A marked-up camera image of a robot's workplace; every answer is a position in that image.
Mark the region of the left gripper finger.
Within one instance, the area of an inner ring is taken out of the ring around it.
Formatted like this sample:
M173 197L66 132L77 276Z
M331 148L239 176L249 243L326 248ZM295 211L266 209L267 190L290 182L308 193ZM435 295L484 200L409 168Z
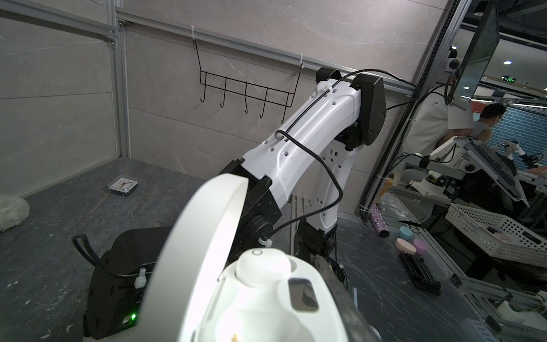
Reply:
M326 282L330 295L336 303L348 341L380 342L381 339L354 305L326 259L319 255L311 255L310 262Z

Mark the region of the white earbud charging case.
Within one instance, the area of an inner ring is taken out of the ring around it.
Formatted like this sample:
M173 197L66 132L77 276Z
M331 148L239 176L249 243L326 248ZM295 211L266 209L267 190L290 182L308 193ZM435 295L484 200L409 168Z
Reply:
M274 248L227 257L248 181L223 174L192 196L145 292L139 341L346 341L319 272Z

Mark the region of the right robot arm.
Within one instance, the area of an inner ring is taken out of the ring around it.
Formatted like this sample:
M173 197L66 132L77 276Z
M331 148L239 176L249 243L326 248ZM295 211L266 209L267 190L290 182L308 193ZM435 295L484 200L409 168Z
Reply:
M336 248L349 172L386 114L380 77L316 74L275 133L205 182L171 227L131 229L97 255L84 341L379 341Z

